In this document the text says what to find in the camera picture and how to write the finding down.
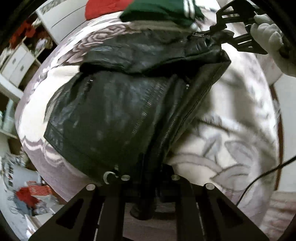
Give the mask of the white gloved right hand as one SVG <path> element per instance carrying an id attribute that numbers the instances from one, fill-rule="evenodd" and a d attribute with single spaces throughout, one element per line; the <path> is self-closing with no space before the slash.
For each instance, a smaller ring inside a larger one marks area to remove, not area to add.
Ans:
<path id="1" fill-rule="evenodd" d="M 295 77 L 295 64 L 280 54 L 284 43 L 279 27 L 267 15 L 255 15 L 254 20 L 250 30 L 254 40 L 273 58 L 283 74 Z"/>

